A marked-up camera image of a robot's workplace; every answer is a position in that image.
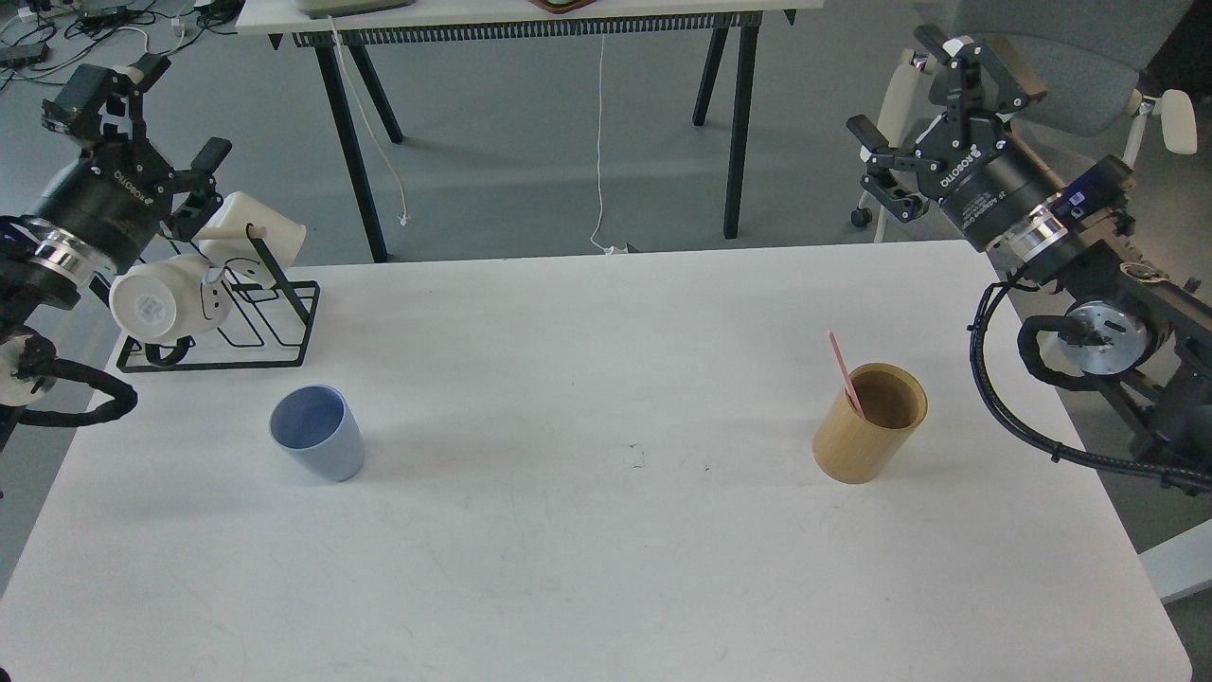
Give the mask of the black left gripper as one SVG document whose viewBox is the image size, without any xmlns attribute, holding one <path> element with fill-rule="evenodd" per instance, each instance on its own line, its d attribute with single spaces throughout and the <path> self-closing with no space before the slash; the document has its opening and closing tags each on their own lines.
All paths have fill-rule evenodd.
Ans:
<svg viewBox="0 0 1212 682">
<path fill-rule="evenodd" d="M 32 263 L 48 271 L 126 271 L 152 239 L 191 242 L 218 211 L 215 172 L 231 142 L 211 137 L 189 170 L 175 170 L 148 138 L 143 96 L 168 67 L 159 53 L 114 68 L 82 64 L 42 102 L 42 128 L 81 148 L 27 212 Z"/>
</svg>

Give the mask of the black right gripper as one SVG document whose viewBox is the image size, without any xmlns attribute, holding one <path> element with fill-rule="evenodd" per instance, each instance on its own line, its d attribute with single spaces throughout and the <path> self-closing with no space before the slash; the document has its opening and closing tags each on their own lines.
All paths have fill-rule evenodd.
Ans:
<svg viewBox="0 0 1212 682">
<path fill-rule="evenodd" d="M 937 25 L 920 25 L 914 36 L 938 61 L 942 99 L 936 104 L 943 111 L 915 139 L 924 154 L 892 147 L 864 114 L 848 118 L 846 128 L 867 151 L 861 183 L 901 222 L 920 219 L 934 200 L 970 246 L 983 252 L 1064 189 L 1010 125 L 1014 113 L 1035 104 L 1035 71 L 1008 39 L 949 38 Z M 896 172 L 924 172 L 928 199 L 909 191 Z"/>
</svg>

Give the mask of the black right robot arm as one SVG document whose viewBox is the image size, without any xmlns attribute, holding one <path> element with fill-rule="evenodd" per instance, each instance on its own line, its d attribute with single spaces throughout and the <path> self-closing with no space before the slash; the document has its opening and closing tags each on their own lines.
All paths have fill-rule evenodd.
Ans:
<svg viewBox="0 0 1212 682">
<path fill-rule="evenodd" d="M 1210 492 L 1210 306 L 1130 245 L 1132 170 L 1107 155 L 1064 183 L 1013 133 L 1011 118 L 1046 87 L 1001 38 L 948 36 L 920 25 L 936 58 L 939 114 L 910 144 L 896 144 L 869 118 L 848 118 L 865 172 L 861 205 L 882 219 L 917 220 L 930 206 L 974 250 L 1012 256 L 1014 271 L 987 286 L 970 323 L 970 366 L 979 397 L 1011 435 L 1054 462 L 1155 478 L 1189 495 Z M 1133 437 L 1111 458 L 1037 432 L 1000 399 L 987 368 L 987 332 L 1008 291 L 1053 285 L 1065 314 L 1033 315 L 1017 346 L 1036 380 L 1098 392 Z"/>
</svg>

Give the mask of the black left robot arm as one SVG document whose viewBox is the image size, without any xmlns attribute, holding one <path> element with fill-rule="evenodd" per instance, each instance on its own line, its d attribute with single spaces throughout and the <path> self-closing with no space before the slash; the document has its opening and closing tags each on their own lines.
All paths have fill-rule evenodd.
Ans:
<svg viewBox="0 0 1212 682">
<path fill-rule="evenodd" d="M 27 322 L 42 306 L 72 310 L 82 290 L 99 294 L 101 273 L 127 273 L 154 237 L 191 241 L 221 207 L 215 173 L 230 141 L 208 139 L 189 167 L 176 170 L 148 138 L 145 94 L 168 65 L 159 53 L 113 68 L 79 65 L 42 102 L 44 128 L 78 142 L 80 154 L 30 210 L 2 217 L 4 443 L 21 424 L 91 426 L 137 405 L 132 386 L 61 359 Z"/>
</svg>

